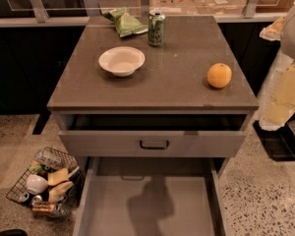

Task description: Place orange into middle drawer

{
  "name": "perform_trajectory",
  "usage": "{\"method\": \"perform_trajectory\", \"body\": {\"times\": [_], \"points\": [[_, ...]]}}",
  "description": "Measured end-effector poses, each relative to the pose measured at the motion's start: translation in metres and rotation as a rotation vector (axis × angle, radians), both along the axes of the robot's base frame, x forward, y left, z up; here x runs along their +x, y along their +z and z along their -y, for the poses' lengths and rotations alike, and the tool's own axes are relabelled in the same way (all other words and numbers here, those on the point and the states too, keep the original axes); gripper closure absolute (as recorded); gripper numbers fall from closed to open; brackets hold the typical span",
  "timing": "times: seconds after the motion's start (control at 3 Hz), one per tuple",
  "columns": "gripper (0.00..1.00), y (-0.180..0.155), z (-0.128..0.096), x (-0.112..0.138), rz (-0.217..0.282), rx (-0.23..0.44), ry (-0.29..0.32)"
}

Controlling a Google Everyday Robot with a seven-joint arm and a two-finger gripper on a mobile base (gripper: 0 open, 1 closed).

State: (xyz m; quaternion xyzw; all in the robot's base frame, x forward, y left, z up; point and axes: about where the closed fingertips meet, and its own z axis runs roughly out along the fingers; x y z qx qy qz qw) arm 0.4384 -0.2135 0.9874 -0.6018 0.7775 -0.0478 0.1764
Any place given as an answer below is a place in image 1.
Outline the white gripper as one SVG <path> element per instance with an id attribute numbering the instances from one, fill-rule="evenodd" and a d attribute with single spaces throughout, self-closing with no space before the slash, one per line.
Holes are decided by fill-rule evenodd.
<path id="1" fill-rule="evenodd" d="M 285 17 L 280 17 L 263 28 L 260 37 L 280 40 L 284 21 Z M 265 131 L 278 130 L 295 113 L 295 64 L 290 65 L 292 62 L 292 58 L 278 50 L 258 93 L 258 120 Z"/>

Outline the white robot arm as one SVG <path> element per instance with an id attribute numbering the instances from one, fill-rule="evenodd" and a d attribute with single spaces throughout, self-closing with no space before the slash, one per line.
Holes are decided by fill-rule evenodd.
<path id="1" fill-rule="evenodd" d="M 261 36 L 280 39 L 279 51 L 258 94 L 259 124 L 263 130 L 276 131 L 295 113 L 295 5 Z"/>

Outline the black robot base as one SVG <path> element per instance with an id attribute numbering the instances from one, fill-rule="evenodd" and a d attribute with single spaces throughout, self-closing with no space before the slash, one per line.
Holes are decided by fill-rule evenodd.
<path id="1" fill-rule="evenodd" d="M 288 125 L 276 131 L 266 131 L 255 121 L 253 127 L 269 158 L 274 161 L 295 161 L 295 135 Z"/>

